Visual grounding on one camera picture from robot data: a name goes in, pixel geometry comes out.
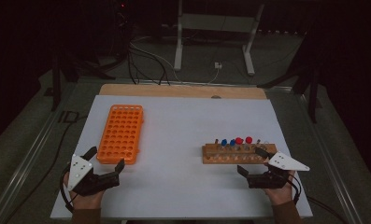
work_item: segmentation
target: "sleeve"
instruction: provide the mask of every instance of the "sleeve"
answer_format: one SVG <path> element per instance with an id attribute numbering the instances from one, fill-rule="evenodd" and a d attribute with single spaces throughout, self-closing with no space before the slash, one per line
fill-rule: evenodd
<path id="1" fill-rule="evenodd" d="M 280 205 L 273 205 L 273 216 L 276 224 L 302 224 L 298 210 L 293 201 Z"/>
<path id="2" fill-rule="evenodd" d="M 73 224 L 100 224 L 101 209 L 76 209 L 72 214 Z"/>

